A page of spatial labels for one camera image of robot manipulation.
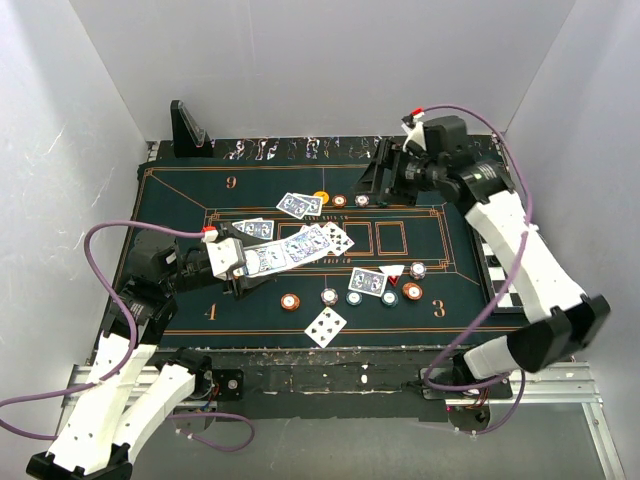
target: white wall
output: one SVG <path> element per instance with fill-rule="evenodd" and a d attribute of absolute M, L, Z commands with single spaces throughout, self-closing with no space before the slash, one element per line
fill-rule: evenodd
<path fill-rule="evenodd" d="M 611 303 L 585 357 L 629 478 L 640 478 L 639 45 L 637 2 L 578 0 L 507 132 L 551 249 Z"/>
<path fill-rule="evenodd" d="M 129 218 L 146 145 L 67 1 L 0 0 L 0 396 L 63 388 L 98 331 L 106 294 L 83 234 Z M 112 275 L 124 231 L 95 251 Z M 60 399 L 3 419 L 53 434 Z M 25 478 L 48 442 L 0 430 L 0 478 Z"/>
<path fill-rule="evenodd" d="M 71 0 L 146 139 L 397 134 L 453 102 L 506 128 L 575 0 Z"/>

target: stack of cards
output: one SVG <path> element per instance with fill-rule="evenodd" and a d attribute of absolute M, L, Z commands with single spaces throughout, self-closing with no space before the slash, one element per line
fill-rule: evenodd
<path fill-rule="evenodd" d="M 317 217 L 322 213 L 322 198 L 300 193 L 287 193 L 276 208 L 298 220 L 305 216 Z"/>
<path fill-rule="evenodd" d="M 261 277 L 326 257 L 334 245 L 319 225 L 311 225 L 283 240 L 245 248 L 248 277 Z"/>
<path fill-rule="evenodd" d="M 252 237 L 260 238 L 262 240 L 273 240 L 273 220 L 253 218 L 251 220 L 234 222 L 231 225 L 233 225 L 238 231 L 244 232 Z"/>

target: blue poker chip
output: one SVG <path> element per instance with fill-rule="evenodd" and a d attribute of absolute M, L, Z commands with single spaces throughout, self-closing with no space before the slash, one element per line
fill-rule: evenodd
<path fill-rule="evenodd" d="M 360 305 L 360 302 L 362 302 L 362 294 L 358 292 L 347 293 L 347 303 L 349 305 L 353 305 L 355 307 L 356 305 Z"/>
<path fill-rule="evenodd" d="M 395 307 L 398 304 L 398 295 L 392 290 L 387 290 L 380 298 L 386 307 Z"/>

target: spade card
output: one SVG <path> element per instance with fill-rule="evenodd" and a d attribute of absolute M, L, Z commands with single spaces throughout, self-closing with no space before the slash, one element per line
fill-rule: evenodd
<path fill-rule="evenodd" d="M 325 226 L 322 227 L 322 231 L 327 237 L 329 237 L 331 243 L 333 243 L 331 251 L 336 257 L 339 257 L 349 250 L 355 243 L 347 236 L 347 233 L 344 230 L 333 222 L 327 222 Z"/>
<path fill-rule="evenodd" d="M 304 333 L 322 348 L 325 348 L 346 324 L 347 321 L 344 318 L 327 307 L 311 322 Z"/>

